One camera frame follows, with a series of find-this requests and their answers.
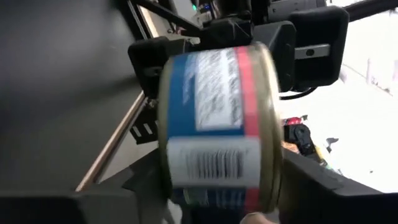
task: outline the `red label stripe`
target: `red label stripe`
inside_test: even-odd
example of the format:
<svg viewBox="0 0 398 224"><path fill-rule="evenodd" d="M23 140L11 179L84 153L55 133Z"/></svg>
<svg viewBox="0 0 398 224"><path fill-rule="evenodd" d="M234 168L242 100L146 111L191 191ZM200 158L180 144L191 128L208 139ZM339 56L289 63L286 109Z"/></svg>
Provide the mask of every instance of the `red label stripe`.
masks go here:
<svg viewBox="0 0 398 224"><path fill-rule="evenodd" d="M238 56L241 86L243 93L244 134L245 136L259 136L258 108L256 87L254 86L252 63L246 47L236 47ZM247 189L244 201L246 212L258 209L259 189Z"/></svg>

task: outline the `gray wall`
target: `gray wall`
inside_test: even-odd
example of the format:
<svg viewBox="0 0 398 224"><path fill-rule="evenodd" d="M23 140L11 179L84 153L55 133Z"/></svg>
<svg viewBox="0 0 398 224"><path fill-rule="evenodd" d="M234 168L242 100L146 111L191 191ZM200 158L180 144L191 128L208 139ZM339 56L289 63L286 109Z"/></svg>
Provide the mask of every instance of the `gray wall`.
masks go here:
<svg viewBox="0 0 398 224"><path fill-rule="evenodd" d="M73 190L140 92L109 0L0 0L0 190Z"/></svg>

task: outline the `metal can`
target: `metal can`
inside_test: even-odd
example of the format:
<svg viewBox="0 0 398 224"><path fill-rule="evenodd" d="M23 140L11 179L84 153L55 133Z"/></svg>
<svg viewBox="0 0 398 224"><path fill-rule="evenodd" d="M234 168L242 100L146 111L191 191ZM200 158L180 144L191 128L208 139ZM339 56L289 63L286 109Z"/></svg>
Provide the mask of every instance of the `metal can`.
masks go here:
<svg viewBox="0 0 398 224"><path fill-rule="evenodd" d="M269 212L279 198L282 127L267 47L178 55L159 90L159 148L178 204Z"/></svg>

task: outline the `can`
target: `can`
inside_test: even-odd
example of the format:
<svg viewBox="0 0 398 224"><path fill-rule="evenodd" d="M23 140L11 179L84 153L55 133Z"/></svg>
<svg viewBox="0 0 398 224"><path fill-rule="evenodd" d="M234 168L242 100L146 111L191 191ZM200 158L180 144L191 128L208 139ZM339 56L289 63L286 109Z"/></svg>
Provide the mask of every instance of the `can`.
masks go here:
<svg viewBox="0 0 398 224"><path fill-rule="evenodd" d="M270 212L279 198L279 87L267 47L178 55L159 87L159 149L170 198Z"/></svg>

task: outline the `blue label stripe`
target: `blue label stripe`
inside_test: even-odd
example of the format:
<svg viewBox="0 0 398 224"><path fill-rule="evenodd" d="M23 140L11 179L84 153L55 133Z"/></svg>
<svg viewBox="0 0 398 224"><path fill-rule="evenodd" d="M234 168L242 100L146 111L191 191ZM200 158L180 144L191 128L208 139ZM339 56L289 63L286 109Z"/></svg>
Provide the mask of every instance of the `blue label stripe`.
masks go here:
<svg viewBox="0 0 398 224"><path fill-rule="evenodd" d="M179 205L243 209L246 199L244 188L189 187L173 189L173 201Z"/></svg>

